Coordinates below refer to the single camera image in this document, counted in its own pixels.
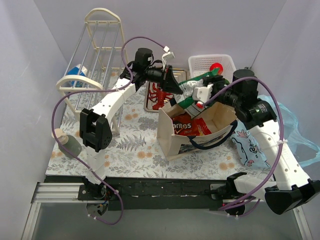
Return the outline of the red tomato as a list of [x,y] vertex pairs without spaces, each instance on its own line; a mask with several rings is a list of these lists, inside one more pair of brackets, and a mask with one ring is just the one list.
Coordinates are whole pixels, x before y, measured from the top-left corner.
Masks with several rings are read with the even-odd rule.
[[213,70],[217,70],[217,73],[219,75],[221,75],[224,71],[224,68],[223,68],[223,65],[219,62],[215,62],[213,63],[210,68],[209,68],[210,71],[213,71]]

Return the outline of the green snack bag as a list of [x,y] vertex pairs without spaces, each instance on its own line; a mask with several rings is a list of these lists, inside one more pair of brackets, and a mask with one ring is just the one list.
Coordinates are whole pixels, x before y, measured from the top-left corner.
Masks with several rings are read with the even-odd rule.
[[221,83],[223,87],[229,84],[215,68],[209,72],[182,81],[178,84],[182,94],[174,94],[169,101],[171,107],[178,109],[177,114],[187,113],[192,119],[206,110],[206,103],[213,95],[214,87]]

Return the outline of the beige canvas tote bag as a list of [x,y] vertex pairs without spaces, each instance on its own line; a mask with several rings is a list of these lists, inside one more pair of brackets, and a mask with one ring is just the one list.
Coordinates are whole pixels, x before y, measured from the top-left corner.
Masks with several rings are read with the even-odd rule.
[[193,119],[179,110],[167,103],[158,111],[157,139],[168,160],[218,147],[238,126],[233,108],[218,102]]

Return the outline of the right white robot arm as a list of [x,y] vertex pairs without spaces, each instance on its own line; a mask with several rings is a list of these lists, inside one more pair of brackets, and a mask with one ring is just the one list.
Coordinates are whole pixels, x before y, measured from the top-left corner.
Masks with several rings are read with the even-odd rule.
[[279,104],[263,81],[245,76],[227,83],[221,75],[214,75],[206,77],[203,84],[209,89],[204,106],[218,102],[233,107],[271,165],[264,180],[255,180],[244,173],[228,177],[227,195],[236,200],[221,206],[220,211],[240,207],[248,203],[249,197],[255,197],[281,215],[308,203],[320,193],[319,180],[312,180],[291,152],[284,137]]

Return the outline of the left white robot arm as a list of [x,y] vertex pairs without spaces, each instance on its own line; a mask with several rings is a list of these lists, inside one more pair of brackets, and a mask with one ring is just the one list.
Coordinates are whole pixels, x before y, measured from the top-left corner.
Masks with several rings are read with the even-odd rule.
[[113,118],[126,100],[147,81],[157,83],[164,92],[178,95],[183,93],[174,77],[173,67],[167,65],[167,60],[174,58],[174,54],[167,46],[163,50],[162,67],[157,68],[152,64],[152,50],[139,48],[135,59],[126,65],[112,91],[91,109],[84,108],[80,113],[79,133],[86,146],[89,166],[86,179],[92,183],[89,194],[95,200],[103,199],[107,193],[106,187],[101,184],[106,177],[105,149],[112,141]]

